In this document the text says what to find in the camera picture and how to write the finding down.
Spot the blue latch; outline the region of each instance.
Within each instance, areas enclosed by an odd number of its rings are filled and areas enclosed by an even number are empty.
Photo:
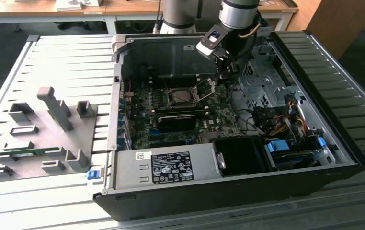
[[[100,179],[100,178],[101,178],[100,170],[89,170],[88,171],[88,173],[86,173],[88,180]]]
[[[322,147],[326,146],[327,143],[325,142],[323,138],[318,138],[317,140],[318,140],[318,143]]]
[[[270,152],[278,152],[278,151],[287,151],[290,150],[290,147],[285,140],[273,140],[267,144],[267,148]]]

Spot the warning label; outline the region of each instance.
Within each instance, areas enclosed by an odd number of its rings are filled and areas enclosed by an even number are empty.
[[[152,155],[150,162],[154,184],[193,180],[189,152]]]

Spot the slotted metal table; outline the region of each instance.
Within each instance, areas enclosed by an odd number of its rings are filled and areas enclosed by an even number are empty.
[[[8,130],[5,111],[10,103],[24,100],[37,86],[52,85],[56,97],[68,105],[78,100],[98,105],[92,165],[104,165],[113,81],[112,37],[29,39],[0,91],[0,134]],[[314,51],[314,55],[331,61],[327,54]],[[92,195],[101,189],[102,180],[86,180],[86,173],[0,182],[0,229],[224,229],[234,224],[237,229],[365,228],[365,171],[306,197],[129,222],[113,221],[93,202]]]

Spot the green circuit board piece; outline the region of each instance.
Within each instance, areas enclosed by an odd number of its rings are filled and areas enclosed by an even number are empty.
[[[212,93],[208,84],[197,87],[200,97]],[[134,111],[130,114],[133,126],[133,149],[146,149],[160,143],[178,143],[178,145],[208,143],[216,137],[239,136],[237,117],[228,103],[228,91],[224,85],[214,86],[214,93],[204,98],[200,106],[209,107],[209,114],[205,119],[198,119],[194,130],[185,132],[160,133],[153,126],[154,118],[150,117],[153,108],[166,106],[165,89],[141,89],[133,98]]]

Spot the red wire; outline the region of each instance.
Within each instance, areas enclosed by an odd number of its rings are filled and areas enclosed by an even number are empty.
[[[275,119],[275,129],[277,129],[277,126],[278,126],[278,119],[282,118],[283,116],[279,115],[278,118]]]

